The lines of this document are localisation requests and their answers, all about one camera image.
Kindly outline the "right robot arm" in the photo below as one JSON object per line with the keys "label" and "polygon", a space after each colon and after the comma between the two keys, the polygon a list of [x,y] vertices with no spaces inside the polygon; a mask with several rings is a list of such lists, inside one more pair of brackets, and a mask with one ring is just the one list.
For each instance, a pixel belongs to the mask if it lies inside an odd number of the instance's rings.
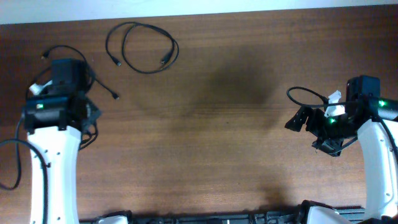
{"label": "right robot arm", "polygon": [[322,104],[301,103],[285,128],[316,136],[312,146],[332,157],[358,141],[364,158],[366,206],[363,223],[397,223],[397,101],[381,97],[376,77],[348,80],[341,93],[321,96]]}

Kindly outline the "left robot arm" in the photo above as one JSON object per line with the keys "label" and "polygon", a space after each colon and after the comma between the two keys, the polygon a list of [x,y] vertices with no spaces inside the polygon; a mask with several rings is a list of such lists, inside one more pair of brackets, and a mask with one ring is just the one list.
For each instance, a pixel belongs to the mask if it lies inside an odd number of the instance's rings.
{"label": "left robot arm", "polygon": [[83,135],[101,111],[87,97],[90,70],[76,59],[54,60],[50,80],[33,82],[24,108],[33,147],[31,223],[78,223],[76,161]]}

